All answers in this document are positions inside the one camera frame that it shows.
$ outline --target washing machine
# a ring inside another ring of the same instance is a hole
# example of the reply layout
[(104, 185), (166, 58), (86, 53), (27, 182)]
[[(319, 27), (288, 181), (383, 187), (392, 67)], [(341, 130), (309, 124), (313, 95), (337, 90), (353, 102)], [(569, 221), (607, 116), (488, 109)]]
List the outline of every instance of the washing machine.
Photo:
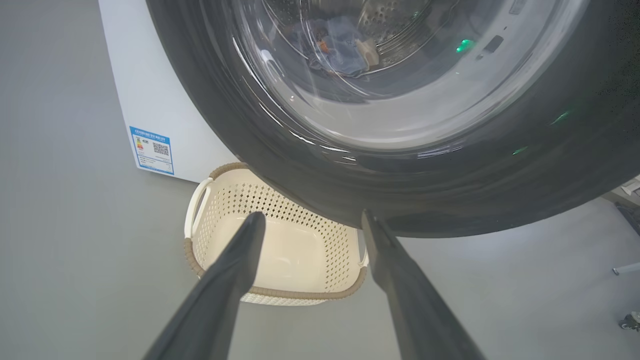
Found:
[(371, 209), (425, 238), (535, 222), (640, 173), (635, 1), (100, 7), (141, 168), (199, 181), (237, 158), (322, 216)]

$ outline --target white plastic basket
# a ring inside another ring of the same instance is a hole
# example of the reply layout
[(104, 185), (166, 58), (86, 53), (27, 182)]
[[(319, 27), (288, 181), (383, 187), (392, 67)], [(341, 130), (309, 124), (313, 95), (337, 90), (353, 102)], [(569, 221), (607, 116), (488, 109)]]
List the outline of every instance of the white plastic basket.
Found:
[(217, 168), (191, 197), (184, 251), (198, 277), (254, 211), (267, 224), (255, 282), (242, 301), (315, 305), (347, 297), (364, 282), (369, 258), (365, 250), (360, 260), (356, 229), (293, 203), (243, 163)]

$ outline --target washing machine door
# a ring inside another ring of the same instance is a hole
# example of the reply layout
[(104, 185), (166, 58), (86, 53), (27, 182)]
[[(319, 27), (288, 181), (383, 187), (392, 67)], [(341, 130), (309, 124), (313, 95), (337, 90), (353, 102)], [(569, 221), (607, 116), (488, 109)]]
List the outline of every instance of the washing machine door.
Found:
[(499, 231), (640, 173), (635, 1), (148, 0), (204, 119), (359, 227)]

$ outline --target gray floor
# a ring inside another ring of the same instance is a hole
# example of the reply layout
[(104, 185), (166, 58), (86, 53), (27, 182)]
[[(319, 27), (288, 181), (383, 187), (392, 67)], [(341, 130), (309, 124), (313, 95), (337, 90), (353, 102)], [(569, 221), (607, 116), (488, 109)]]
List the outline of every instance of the gray floor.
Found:
[[(139, 359), (193, 287), (195, 184), (138, 170), (96, 1), (0, 2), (0, 356)], [(637, 359), (640, 240), (606, 201), (497, 234), (403, 243), (491, 360)], [(367, 279), (315, 307), (242, 304), (230, 359), (398, 359)]]

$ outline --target green indicator light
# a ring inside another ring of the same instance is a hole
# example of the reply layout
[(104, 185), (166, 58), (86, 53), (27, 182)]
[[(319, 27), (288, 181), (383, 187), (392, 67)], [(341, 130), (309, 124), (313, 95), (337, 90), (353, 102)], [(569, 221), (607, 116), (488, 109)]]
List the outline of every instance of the green indicator light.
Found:
[(476, 45), (476, 42), (469, 39), (464, 39), (460, 42), (460, 46), (456, 48), (456, 53), (462, 53), (463, 51), (471, 50)]
[(521, 148), (519, 148), (518, 150), (514, 151), (514, 152), (513, 152), (513, 154), (511, 154), (511, 155), (517, 155), (517, 154), (520, 154), (521, 152), (523, 152), (523, 151), (527, 150), (527, 148), (528, 148), (528, 146), (521, 147)]

